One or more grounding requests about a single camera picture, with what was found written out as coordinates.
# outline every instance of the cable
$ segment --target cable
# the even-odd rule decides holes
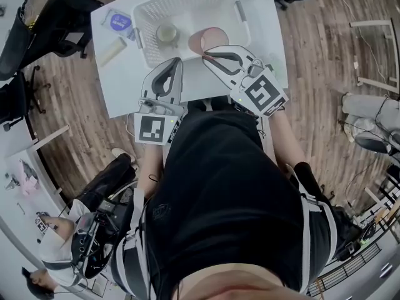
[[[24,0],[24,2],[21,5],[21,11],[19,13],[19,17],[22,20],[22,22],[25,22],[25,6],[28,3],[28,0]]]
[[[257,129],[258,133],[260,134],[260,136],[262,136],[263,139],[265,139],[265,137],[267,136],[267,134],[264,132],[264,130],[261,129]]]
[[[86,277],[84,277],[84,279],[85,279],[85,281],[86,281],[86,285],[85,285],[85,287],[84,287],[82,290],[80,290],[80,291],[78,291],[78,292],[71,292],[71,291],[68,291],[68,292],[54,292],[54,294],[67,294],[67,293],[70,293],[70,294],[78,294],[78,293],[82,293],[82,292],[85,291],[85,290],[88,288],[88,286],[89,286],[88,279],[87,279]]]
[[[127,133],[129,133],[133,138],[135,138],[135,135],[134,135],[134,134],[131,134],[131,133],[128,131],[128,119],[129,119],[129,115],[130,115],[130,113],[128,113],[128,114],[126,115],[125,129],[126,129],[126,132],[127,132]]]
[[[349,4],[346,2],[346,0],[342,0],[342,1],[343,1],[343,3],[349,8],[350,14],[351,14],[351,16],[353,17],[353,19],[354,19],[355,21],[357,21],[357,18],[355,17],[355,15],[354,15],[354,13],[353,13],[353,10],[352,10],[351,7],[349,6]],[[373,49],[372,49],[371,45],[365,40],[365,38],[364,38],[364,36],[363,36],[363,34],[362,34],[362,32],[361,32],[361,28],[360,28],[360,27],[357,27],[357,28],[358,28],[358,30],[359,30],[359,32],[360,32],[361,39],[364,40],[364,42],[365,42],[365,43],[367,44],[367,46],[369,47],[369,50],[371,51],[371,54],[372,54],[372,56],[373,56],[373,58],[374,58],[374,60],[375,60],[376,69],[377,69],[379,75],[383,78],[383,81],[384,81],[385,84],[386,84],[386,78],[383,76],[383,74],[382,74],[382,73],[380,72],[380,70],[379,70],[378,61],[376,60],[376,57],[375,57],[375,54],[374,54],[374,52],[373,52]]]
[[[364,170],[362,170],[361,172],[357,173],[357,174],[354,176],[354,178],[351,179],[351,181],[349,182],[349,184],[348,184],[347,187],[346,187],[346,190],[344,191],[344,196],[346,197],[347,204],[349,205],[349,207],[350,207],[354,212],[356,212],[356,210],[354,210],[354,208],[353,208],[353,206],[351,205],[351,203],[350,203],[350,201],[349,201],[349,198],[348,198],[348,189],[349,189],[349,186],[350,186],[350,184],[351,184],[358,176],[360,176],[362,173],[366,172],[366,171],[368,170],[368,168],[371,167],[371,166],[378,160],[378,157],[379,157],[379,156],[378,156],[378,154],[376,153],[376,157],[375,157],[374,161],[371,162],[370,164],[368,164],[368,166],[367,166]]]
[[[386,136],[390,136],[390,132],[381,124],[381,122],[379,122],[379,124],[378,124],[378,116],[381,114],[384,104],[389,99],[390,99],[389,97],[386,97],[386,99],[382,102],[382,106],[379,108],[379,111],[377,112],[377,114],[375,116],[375,124],[386,133]]]
[[[65,211],[65,209],[67,209],[67,207],[68,207],[71,203],[73,203],[75,199],[79,199],[81,196],[83,196],[83,195],[85,195],[85,194],[93,194],[93,195],[96,195],[96,196],[97,196],[97,193],[95,193],[95,192],[83,192],[83,193],[81,193],[80,195],[78,195],[78,196],[75,197],[74,199],[70,200],[70,201],[65,205],[64,209],[61,210],[61,212],[60,212],[60,214],[58,215],[57,218],[60,218],[60,215],[63,214],[63,212]]]
[[[158,179],[157,179],[157,177],[154,175],[154,174],[150,174],[149,175],[149,179],[151,180],[151,181],[154,181],[155,183],[158,183],[159,181],[158,181]]]
[[[357,126],[355,126],[355,125],[353,125],[353,124],[351,124],[351,123],[348,123],[348,122],[346,122],[346,121],[343,121],[343,120],[339,120],[339,122],[340,122],[340,123],[343,123],[343,124],[348,124],[349,126],[355,127],[355,128],[357,128],[357,129],[360,129],[360,130],[363,130],[363,131],[366,131],[367,133],[371,133],[371,134],[373,134],[374,136],[378,137],[380,140],[383,140],[383,141],[386,142],[386,143],[388,142],[388,140],[382,138],[381,136],[378,136],[376,133],[373,133],[373,132],[370,131],[370,130],[366,130],[366,129],[363,129],[363,128],[361,128],[361,127],[357,127]]]

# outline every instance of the white handle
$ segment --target white handle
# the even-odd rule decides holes
[[[382,268],[382,273],[381,273],[381,275],[379,276],[381,279],[386,279],[388,276],[390,276],[391,275],[391,271],[392,271],[392,269],[393,269],[393,265],[392,264],[386,264],[383,268]]]
[[[135,32],[137,47],[139,49],[143,49],[144,48],[144,43],[143,43],[139,28],[138,27],[134,27],[133,31]]]
[[[17,202],[17,206],[19,206],[19,208],[22,210],[22,213],[24,214],[24,216],[25,216],[25,210],[23,209],[23,207],[21,207],[21,205],[19,204],[19,202]]]
[[[246,22],[248,19],[247,19],[247,17],[246,17],[246,13],[244,12],[242,2],[241,2],[240,0],[237,0],[237,1],[235,2],[235,6],[236,6],[236,9],[237,9],[237,11],[238,11],[238,13],[239,13],[239,16],[240,16],[241,21],[242,21],[243,23]]]

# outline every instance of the person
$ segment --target person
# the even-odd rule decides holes
[[[211,106],[206,111],[202,101],[188,104],[164,167],[162,147],[145,148],[137,188],[147,199],[147,261],[157,299],[308,299],[299,294],[304,227],[299,182],[332,210],[333,248],[345,243],[343,222],[323,196],[284,108],[269,118],[274,152],[297,178],[288,179],[264,153],[254,116],[236,111],[226,97],[213,98]],[[310,216],[307,283],[328,261],[328,222],[324,212]],[[123,259],[126,268],[128,252]],[[116,281],[122,288],[127,281],[124,289],[135,292],[129,275]]]
[[[100,172],[73,200],[67,217],[41,216],[49,225],[39,247],[39,256],[44,263],[71,261],[72,238],[76,221],[84,214],[95,212],[104,198],[114,193],[136,177],[138,165],[135,157],[126,151],[114,148],[116,157],[102,172]],[[71,268],[65,270],[39,269],[29,272],[22,268],[30,292],[40,300],[52,299],[60,286],[71,286],[74,273]]]
[[[399,101],[388,97],[347,93],[342,97],[342,111],[347,114],[343,128],[350,142],[363,131],[387,139],[400,129]]]

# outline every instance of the white table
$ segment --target white table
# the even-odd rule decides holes
[[[92,12],[94,51],[99,56],[118,37],[101,25],[109,8],[126,14],[148,0],[116,0]],[[281,27],[274,0],[241,0],[249,24],[252,43],[248,49],[266,63],[271,63],[277,80],[288,87],[288,74]],[[110,118],[134,113],[139,109],[139,98],[148,69],[136,41],[127,44],[107,65],[98,66],[99,77]],[[184,67],[181,102],[229,94],[229,89],[202,63],[189,62]]]
[[[42,141],[35,140],[27,148],[5,158],[7,172],[15,175],[20,183],[22,183],[20,160],[24,161],[36,172],[39,180],[37,190],[28,196],[23,194],[21,186],[6,191],[6,195],[2,197],[4,205],[0,207],[3,220],[35,258],[38,258],[39,249],[39,244],[36,240],[42,239],[42,234],[34,224],[36,212],[47,212],[50,216],[56,217],[65,206],[59,195],[61,189],[54,187],[38,156],[37,150],[68,129],[69,126],[66,126]]]

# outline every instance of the white laundry basket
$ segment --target white laundry basket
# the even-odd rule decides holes
[[[179,57],[200,57],[189,48],[192,34],[206,28],[221,28],[229,44],[247,47],[250,31],[240,0],[150,0],[132,10],[136,41],[149,68]],[[177,47],[159,46],[156,37],[160,24],[172,23],[179,31]]]

